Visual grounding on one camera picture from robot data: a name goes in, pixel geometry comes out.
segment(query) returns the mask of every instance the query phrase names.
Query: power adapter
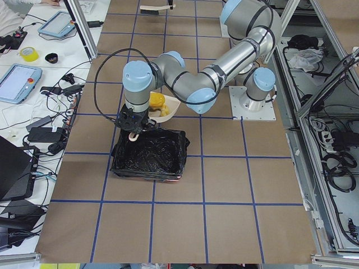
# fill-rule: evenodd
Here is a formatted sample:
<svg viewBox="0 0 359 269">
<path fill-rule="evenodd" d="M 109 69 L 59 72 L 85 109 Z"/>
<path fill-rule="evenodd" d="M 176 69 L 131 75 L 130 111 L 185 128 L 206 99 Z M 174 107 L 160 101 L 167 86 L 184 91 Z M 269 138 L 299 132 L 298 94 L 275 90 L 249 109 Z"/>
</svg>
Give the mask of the power adapter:
<svg viewBox="0 0 359 269">
<path fill-rule="evenodd" d="M 62 89 L 62 92 L 63 92 L 64 96 L 70 96 L 70 95 L 78 94 L 79 92 L 81 92 L 83 87 L 84 87 L 84 85 L 72 85 L 68 88 Z"/>
<path fill-rule="evenodd" d="M 51 127 L 33 127 L 29 132 L 27 140 L 37 143 L 55 143 L 63 141 L 66 137 L 64 128 L 57 128 L 55 131 Z"/>
<path fill-rule="evenodd" d="M 101 27 L 103 21 L 88 21 L 89 28 Z"/>
<path fill-rule="evenodd" d="M 348 151 L 350 147 L 359 146 L 359 133 L 354 132 L 332 132 L 334 138 L 333 147 L 335 151 Z"/>
</svg>

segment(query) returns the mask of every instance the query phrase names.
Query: white desk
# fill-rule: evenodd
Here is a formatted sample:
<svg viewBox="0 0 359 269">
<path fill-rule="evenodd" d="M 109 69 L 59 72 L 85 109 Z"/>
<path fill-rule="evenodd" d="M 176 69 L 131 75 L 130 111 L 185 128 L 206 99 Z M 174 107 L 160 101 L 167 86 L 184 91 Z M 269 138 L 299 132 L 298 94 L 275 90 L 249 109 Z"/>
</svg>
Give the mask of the white desk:
<svg viewBox="0 0 359 269">
<path fill-rule="evenodd" d="M 87 21 L 104 21 L 108 5 L 110 0 L 98 0 L 95 1 L 95 4 L 90 13 L 85 13 L 85 17 Z M 58 11 L 67 11 L 63 2 L 61 2 L 60 7 L 51 7 L 45 4 L 35 4 L 30 10 L 29 14 L 34 15 L 36 17 L 42 18 L 44 20 L 48 20 Z M 22 26 L 30 25 L 33 22 L 43 22 L 38 20 L 37 18 L 27 16 Z M 22 42 L 20 48 L 18 50 L 11 50 L 9 53 L 2 55 L 0 57 L 0 64 L 10 66 L 14 62 L 21 64 L 28 64 L 37 67 L 66 67 L 71 68 L 75 65 L 88 61 L 88 56 L 85 52 L 84 46 L 80 40 L 79 34 L 77 33 L 74 37 L 68 38 L 65 40 L 45 40 L 38 34 L 38 28 L 40 28 L 40 24 L 30 25 L 24 28 L 27 31 L 27 36 L 25 40 Z M 102 27 L 91 28 L 91 34 L 97 44 Z M 76 30 L 69 33 L 69 36 L 73 36 Z M 33 47 L 39 54 L 39 59 L 33 62 L 25 62 L 23 58 L 19 55 L 19 52 L 24 47 Z M 59 61 L 56 64 L 51 64 L 45 61 L 45 56 L 49 53 L 57 53 L 59 56 Z M 90 63 L 83 64 L 79 68 L 90 68 Z"/>
<path fill-rule="evenodd" d="M 107 9 L 110 0 L 98 0 L 95 2 L 95 5 L 90 13 L 86 13 L 85 17 L 88 21 L 104 21 Z M 63 3 L 61 7 L 50 7 L 43 4 L 37 4 L 32 7 L 29 14 L 43 18 L 45 20 L 49 19 L 59 10 L 66 10 Z M 26 17 L 24 19 L 22 26 L 29 25 L 33 22 L 39 21 L 33 17 Z M 69 38 L 66 40 L 51 40 L 47 41 L 38 35 L 37 29 L 40 27 L 39 24 L 34 26 L 28 26 L 25 30 L 28 32 L 27 37 L 25 38 L 24 42 L 21 44 L 19 50 L 12 50 L 8 54 L 1 56 L 0 59 L 0 77 L 2 77 L 6 71 L 8 70 L 9 66 L 14 63 L 26 64 L 30 66 L 37 66 L 43 70 L 42 77 L 40 81 L 36 84 L 35 88 L 29 94 L 29 96 L 24 100 L 21 104 L 10 104 L 0 101 L 0 129 L 8 127 L 8 125 L 12 125 L 18 122 L 24 122 L 29 119 L 29 121 L 15 125 L 13 127 L 7 128 L 5 130 L 0 130 L 0 136 L 4 137 L 5 139 L 11 141 L 16 146 L 22 146 L 22 138 L 28 134 L 26 130 L 26 126 L 36 119 L 32 119 L 32 117 L 45 117 L 47 115 L 54 115 L 54 112 L 49 111 L 46 108 L 46 96 L 40 94 L 40 89 L 42 86 L 53 86 L 70 68 L 88 61 L 88 57 L 85 53 L 84 47 L 82 46 L 81 40 L 79 35 L 76 34 L 75 37 Z M 90 29 L 94 41 L 97 44 L 100 33 L 101 27 Z M 25 62 L 19 55 L 19 51 L 24 47 L 34 47 L 39 54 L 39 59 L 33 62 Z M 51 53 L 55 52 L 59 55 L 59 61 L 56 64 L 50 64 L 45 61 L 44 57 Z M 90 63 L 83 64 L 78 68 L 73 69 L 71 72 L 76 77 L 81 77 L 83 79 L 87 78 L 89 73 Z M 75 79 L 76 82 L 83 83 L 83 81 L 79 79 Z M 70 83 L 61 81 L 60 85 L 62 87 L 69 87 L 71 86 Z M 49 106 L 53 110 L 57 110 L 59 107 L 58 105 L 50 101 Z M 61 118 L 58 117 L 56 121 L 53 123 L 55 126 L 61 127 L 62 121 Z M 47 151 L 47 147 L 49 144 L 47 143 L 37 143 L 34 146 L 38 147 L 42 152 Z M 50 157 L 45 156 L 41 157 L 41 160 L 53 160 L 50 162 L 42 163 L 39 162 L 40 165 L 44 165 L 52 170 L 56 169 L 56 166 L 59 160 L 55 160 L 62 156 L 62 151 L 58 153 L 56 156 Z M 47 173 L 48 171 L 44 168 L 38 168 L 38 171 L 43 173 Z M 53 188 L 55 182 L 52 180 L 47 180 L 45 178 L 40 178 L 35 181 L 33 195 L 28 198 L 27 200 L 33 204 L 39 205 L 44 201 L 44 205 L 47 205 L 50 202 Z M 44 200 L 46 190 L 48 188 L 48 193 L 46 195 L 46 199 Z M 45 219 L 45 216 L 42 216 L 38 223 L 41 224 Z M 34 253 L 35 247 L 38 243 L 39 237 L 35 236 L 30 239 L 26 239 L 22 242 L 19 247 L 12 247 L 5 251 L 1 251 L 0 255 L 14 255 L 14 254 L 27 254 L 27 253 Z"/>
</svg>

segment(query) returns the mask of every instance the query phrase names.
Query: yellow object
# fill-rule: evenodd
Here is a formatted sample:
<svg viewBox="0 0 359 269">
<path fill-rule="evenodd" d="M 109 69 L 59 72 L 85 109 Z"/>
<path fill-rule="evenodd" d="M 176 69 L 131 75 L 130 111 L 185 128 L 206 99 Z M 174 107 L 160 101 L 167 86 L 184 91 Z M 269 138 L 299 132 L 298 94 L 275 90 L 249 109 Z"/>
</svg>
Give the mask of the yellow object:
<svg viewBox="0 0 359 269">
<path fill-rule="evenodd" d="M 39 58 L 39 54 L 33 47 L 23 48 L 20 51 L 20 56 L 27 62 L 33 62 Z"/>
<path fill-rule="evenodd" d="M 150 95 L 150 108 L 161 108 L 164 105 L 165 98 L 159 92 L 151 92 Z"/>
<path fill-rule="evenodd" d="M 42 263 L 40 269 L 79 269 L 80 263 Z"/>
<path fill-rule="evenodd" d="M 169 114 L 169 108 L 166 105 L 161 107 L 161 117 L 167 116 Z"/>
</svg>

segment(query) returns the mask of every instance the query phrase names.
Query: tablet screen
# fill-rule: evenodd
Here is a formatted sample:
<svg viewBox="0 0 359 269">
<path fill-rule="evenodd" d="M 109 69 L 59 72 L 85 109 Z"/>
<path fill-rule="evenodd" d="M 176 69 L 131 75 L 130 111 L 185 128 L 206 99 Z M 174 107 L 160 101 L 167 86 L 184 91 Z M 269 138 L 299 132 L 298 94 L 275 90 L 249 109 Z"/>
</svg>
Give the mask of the tablet screen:
<svg viewBox="0 0 359 269">
<path fill-rule="evenodd" d="M 68 23 L 71 21 L 70 14 L 59 13 L 54 19 L 47 22 L 43 27 L 43 31 L 47 31 L 54 34 L 59 34 L 67 27 Z"/>
<path fill-rule="evenodd" d="M 29 67 L 14 66 L 0 82 L 0 98 L 15 99 L 35 71 Z"/>
</svg>

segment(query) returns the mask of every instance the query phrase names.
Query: laptop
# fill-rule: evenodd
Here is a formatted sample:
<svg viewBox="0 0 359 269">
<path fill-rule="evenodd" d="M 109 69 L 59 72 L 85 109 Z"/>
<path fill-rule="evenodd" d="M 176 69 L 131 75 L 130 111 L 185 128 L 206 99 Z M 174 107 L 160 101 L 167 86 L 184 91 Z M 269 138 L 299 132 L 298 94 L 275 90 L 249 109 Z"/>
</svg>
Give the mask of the laptop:
<svg viewBox="0 0 359 269">
<path fill-rule="evenodd" d="M 36 147 L 16 147 L 0 136 L 0 201 L 29 198 L 33 194 L 38 159 Z"/>
</svg>

